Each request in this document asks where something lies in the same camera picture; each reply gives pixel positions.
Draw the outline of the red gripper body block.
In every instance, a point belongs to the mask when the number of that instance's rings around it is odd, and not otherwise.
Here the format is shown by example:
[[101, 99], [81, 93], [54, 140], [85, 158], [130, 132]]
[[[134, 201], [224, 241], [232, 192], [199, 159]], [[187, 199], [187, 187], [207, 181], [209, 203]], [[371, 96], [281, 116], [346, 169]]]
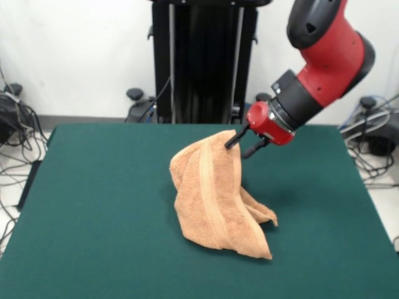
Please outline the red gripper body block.
[[294, 139], [295, 133], [278, 122], [268, 102], [256, 102], [247, 112], [246, 119], [253, 132], [268, 137], [275, 145], [286, 145]]

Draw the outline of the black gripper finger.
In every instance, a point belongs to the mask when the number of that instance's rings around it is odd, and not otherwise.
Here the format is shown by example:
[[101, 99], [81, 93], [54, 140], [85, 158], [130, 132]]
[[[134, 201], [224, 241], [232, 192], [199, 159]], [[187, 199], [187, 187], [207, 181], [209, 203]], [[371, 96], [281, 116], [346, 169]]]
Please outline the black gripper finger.
[[236, 133], [232, 138], [230, 138], [226, 143], [225, 143], [225, 148], [232, 148], [236, 144], [240, 142], [240, 140], [243, 138], [243, 136], [247, 133], [249, 130], [249, 125], [245, 125], [241, 128], [241, 130]]
[[269, 144], [268, 138], [261, 138], [256, 144], [252, 145], [242, 153], [242, 159], [248, 159], [253, 156], [258, 150], [266, 147]]

